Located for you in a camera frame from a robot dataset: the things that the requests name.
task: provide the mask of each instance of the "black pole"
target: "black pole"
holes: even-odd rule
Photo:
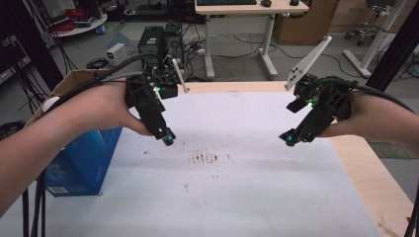
[[[419,1],[411,10],[390,47],[374,70],[367,86],[385,91],[419,43]]]
[[[2,28],[18,39],[46,86],[52,91],[63,76],[41,39],[40,31],[24,2],[0,0],[0,21]]]

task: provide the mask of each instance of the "cardboard box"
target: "cardboard box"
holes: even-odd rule
[[[72,71],[49,96],[62,96],[72,88],[92,79],[95,74],[105,71]],[[36,122],[42,116],[42,110],[37,110],[27,125]],[[121,130],[121,127],[91,130],[69,142],[46,167],[45,188],[55,197],[98,195]]]
[[[312,1],[302,17],[276,20],[273,35],[279,44],[319,44],[327,36],[339,0]]]

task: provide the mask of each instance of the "desk leg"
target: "desk leg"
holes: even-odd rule
[[[213,71],[212,58],[210,56],[210,15],[206,15],[206,70],[207,78],[215,78],[215,73]]]
[[[269,45],[271,44],[272,30],[274,29],[274,23],[275,14],[271,14],[267,19],[265,41],[263,44],[263,48],[259,48],[259,54],[262,56],[262,59],[269,70],[269,80],[272,80],[272,78],[278,76],[277,69],[275,69],[274,64],[271,61],[271,58],[268,55]]]

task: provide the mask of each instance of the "office chair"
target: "office chair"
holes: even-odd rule
[[[355,35],[361,36],[358,40],[357,45],[361,46],[364,44],[364,38],[370,37],[372,40],[376,38],[379,27],[375,26],[374,23],[381,14],[388,14],[389,10],[394,7],[396,0],[367,0],[368,8],[373,9],[375,12],[367,23],[358,24],[355,27]],[[350,39],[351,34],[346,33],[345,39]]]

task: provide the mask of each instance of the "wall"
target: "wall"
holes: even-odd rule
[[[391,33],[397,33],[416,1],[417,0],[407,0],[390,29]],[[329,33],[352,32],[356,24],[368,22],[373,13],[374,11],[367,7],[365,0],[340,0],[332,24],[330,25]],[[376,21],[376,25],[382,26],[385,20],[386,16],[379,17]]]

